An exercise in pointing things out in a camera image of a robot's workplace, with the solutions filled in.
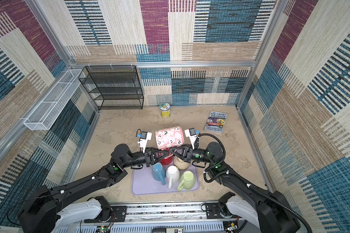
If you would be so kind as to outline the blue flowered mug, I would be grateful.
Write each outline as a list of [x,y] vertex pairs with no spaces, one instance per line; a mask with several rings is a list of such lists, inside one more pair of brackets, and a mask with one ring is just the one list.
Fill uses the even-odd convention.
[[161,163],[157,163],[152,167],[152,177],[154,180],[161,182],[162,185],[165,185],[166,170],[163,168]]

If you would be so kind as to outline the pink patterned mug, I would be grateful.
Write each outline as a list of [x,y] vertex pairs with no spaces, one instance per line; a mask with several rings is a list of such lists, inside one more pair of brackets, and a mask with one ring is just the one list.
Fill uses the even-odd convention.
[[158,130],[155,133],[157,148],[160,150],[184,144],[184,134],[180,126]]

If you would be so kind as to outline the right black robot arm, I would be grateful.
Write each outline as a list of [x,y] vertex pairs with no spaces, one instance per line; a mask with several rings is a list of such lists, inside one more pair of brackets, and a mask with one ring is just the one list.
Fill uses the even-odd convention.
[[222,143],[211,142],[206,149],[186,144],[170,148],[170,152],[184,162],[208,163],[203,172],[204,181],[215,181],[242,197],[257,213],[262,233],[295,233],[300,229],[297,214],[289,207],[285,196],[263,190],[235,172],[224,161],[226,152]]

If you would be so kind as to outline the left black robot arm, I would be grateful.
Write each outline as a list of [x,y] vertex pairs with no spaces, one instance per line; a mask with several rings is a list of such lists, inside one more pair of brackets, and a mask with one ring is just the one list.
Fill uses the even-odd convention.
[[36,188],[18,213],[20,226],[25,233],[50,233],[63,224],[85,219],[110,222],[114,213],[106,198],[92,198],[81,207],[74,205],[74,202],[117,184],[127,175],[125,168],[139,165],[149,167],[168,155],[168,151],[153,147],[131,152],[126,144],[119,144],[111,154],[110,162],[93,174],[53,188],[45,185]]

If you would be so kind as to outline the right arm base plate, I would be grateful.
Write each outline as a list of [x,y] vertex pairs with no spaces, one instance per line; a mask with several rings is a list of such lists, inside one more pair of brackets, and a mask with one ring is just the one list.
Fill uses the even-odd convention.
[[224,215],[221,212],[218,203],[203,203],[201,205],[201,210],[206,213],[207,219],[231,219],[238,217],[236,215]]

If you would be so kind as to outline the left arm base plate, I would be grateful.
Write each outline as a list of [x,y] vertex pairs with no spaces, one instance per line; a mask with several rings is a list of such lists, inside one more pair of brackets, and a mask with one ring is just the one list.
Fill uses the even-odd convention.
[[103,209],[94,219],[85,219],[84,223],[110,223],[124,222],[127,206],[111,206],[109,209]]

